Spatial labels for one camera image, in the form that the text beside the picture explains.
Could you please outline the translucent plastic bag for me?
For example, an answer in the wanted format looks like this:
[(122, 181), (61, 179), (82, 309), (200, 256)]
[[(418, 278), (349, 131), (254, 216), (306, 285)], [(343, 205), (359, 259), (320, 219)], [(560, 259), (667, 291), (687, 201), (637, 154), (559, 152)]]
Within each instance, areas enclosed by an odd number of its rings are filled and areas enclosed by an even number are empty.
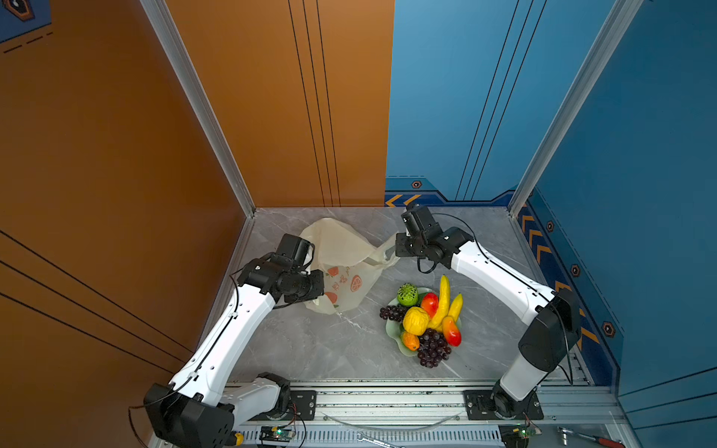
[(315, 313), (333, 315), (357, 308), (384, 270), (395, 265), (395, 239), (373, 246), (353, 227), (323, 218), (300, 237), (315, 245), (310, 265), (323, 273), (325, 292), (305, 304)]

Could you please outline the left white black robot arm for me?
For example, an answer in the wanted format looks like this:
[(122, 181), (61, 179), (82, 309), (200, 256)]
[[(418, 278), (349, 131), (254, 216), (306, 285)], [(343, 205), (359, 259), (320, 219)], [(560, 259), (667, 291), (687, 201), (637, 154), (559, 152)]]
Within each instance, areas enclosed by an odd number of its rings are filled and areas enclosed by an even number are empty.
[(228, 305), (203, 343), (166, 386), (154, 384), (141, 409), (154, 435), (177, 447), (238, 444), (237, 429), (257, 416), (280, 419), (291, 408), (291, 383), (262, 373), (233, 398), (224, 390), (254, 332), (272, 311), (311, 302), (325, 292), (311, 269), (316, 247), (286, 234), (278, 248), (231, 274)]

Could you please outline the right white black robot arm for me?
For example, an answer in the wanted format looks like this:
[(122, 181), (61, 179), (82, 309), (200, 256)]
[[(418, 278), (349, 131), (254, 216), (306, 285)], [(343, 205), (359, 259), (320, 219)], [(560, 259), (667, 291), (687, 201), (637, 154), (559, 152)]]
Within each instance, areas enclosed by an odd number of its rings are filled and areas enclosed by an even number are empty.
[(396, 235), (396, 255), (424, 259), (466, 276), (503, 302), (527, 325), (519, 354), (496, 382), (491, 399), (500, 418), (528, 414), (537, 387), (569, 359), (581, 337), (577, 295), (542, 285), (493, 256), (469, 231), (443, 230), (425, 205), (409, 205), (401, 214), (406, 227)]

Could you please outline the green custard apple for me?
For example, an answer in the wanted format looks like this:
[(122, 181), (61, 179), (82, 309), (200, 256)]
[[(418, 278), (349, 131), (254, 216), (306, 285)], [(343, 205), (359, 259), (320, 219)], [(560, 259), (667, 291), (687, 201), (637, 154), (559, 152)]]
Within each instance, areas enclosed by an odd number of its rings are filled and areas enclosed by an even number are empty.
[(397, 301), (404, 307), (413, 307), (418, 303), (418, 288), (413, 284), (403, 284), (397, 292)]

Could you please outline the yellow ribbed fruit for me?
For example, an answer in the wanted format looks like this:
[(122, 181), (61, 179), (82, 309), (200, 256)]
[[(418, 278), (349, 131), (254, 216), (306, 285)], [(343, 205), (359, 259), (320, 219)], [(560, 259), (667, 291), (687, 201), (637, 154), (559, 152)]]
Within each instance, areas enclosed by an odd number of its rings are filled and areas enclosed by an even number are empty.
[(419, 306), (409, 308), (403, 318), (403, 329), (415, 336), (422, 336), (427, 330), (431, 317)]

